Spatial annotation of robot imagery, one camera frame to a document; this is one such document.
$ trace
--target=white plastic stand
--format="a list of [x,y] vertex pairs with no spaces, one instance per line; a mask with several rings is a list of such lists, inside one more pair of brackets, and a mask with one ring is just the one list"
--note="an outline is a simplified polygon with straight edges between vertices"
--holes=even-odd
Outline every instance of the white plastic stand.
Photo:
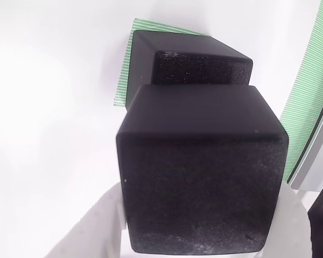
[[[46,258],[119,258],[121,231],[125,225],[122,190],[118,183],[101,197]],[[310,222],[301,200],[283,182],[264,248],[258,253],[210,257],[311,258],[310,235]],[[172,258],[169,255],[135,253],[126,242],[122,255],[128,258]]]

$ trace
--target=black cube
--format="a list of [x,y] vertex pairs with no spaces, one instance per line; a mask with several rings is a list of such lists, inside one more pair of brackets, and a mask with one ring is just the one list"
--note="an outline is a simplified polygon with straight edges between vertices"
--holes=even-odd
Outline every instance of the black cube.
[[255,87],[141,86],[117,135],[133,250],[261,250],[287,147],[284,128]]
[[202,35],[135,31],[126,108],[143,84],[248,85],[252,59]]

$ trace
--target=green and white striped paper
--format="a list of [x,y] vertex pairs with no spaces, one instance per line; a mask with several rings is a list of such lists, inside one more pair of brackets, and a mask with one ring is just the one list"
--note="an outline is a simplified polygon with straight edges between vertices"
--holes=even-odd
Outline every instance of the green and white striped paper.
[[283,180],[297,164],[323,108],[323,0],[310,41],[280,121],[289,138]]
[[129,35],[129,41],[127,49],[125,51],[124,60],[122,64],[120,79],[118,80],[118,86],[116,90],[114,106],[125,106],[125,98],[127,95],[127,83],[128,83],[128,72],[129,72],[129,61],[130,61],[130,52],[131,52],[131,43],[133,40],[133,33],[136,30],[144,31],[163,31],[163,32],[175,32],[175,33],[186,33],[186,34],[195,34],[195,35],[204,35],[195,31],[186,30],[184,28],[177,28],[161,23],[154,23],[148,20],[135,19],[131,32]]

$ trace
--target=white surface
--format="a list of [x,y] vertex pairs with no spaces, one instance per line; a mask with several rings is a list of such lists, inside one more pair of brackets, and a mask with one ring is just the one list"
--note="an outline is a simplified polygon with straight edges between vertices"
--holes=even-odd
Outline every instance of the white surface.
[[252,58],[280,116],[319,2],[0,0],[0,257],[45,256],[119,181],[113,99],[134,18]]
[[320,192],[323,189],[323,144],[299,190]]
[[[116,184],[86,213],[46,258],[118,258],[120,255],[123,203],[121,185]],[[218,258],[311,258],[310,222],[294,191],[283,182],[263,249],[258,253],[214,255]],[[170,258],[184,256],[135,253],[128,230],[122,232],[122,258]],[[191,256],[205,258],[208,256]]]
[[46,258],[120,258],[126,228],[121,184],[115,184]]

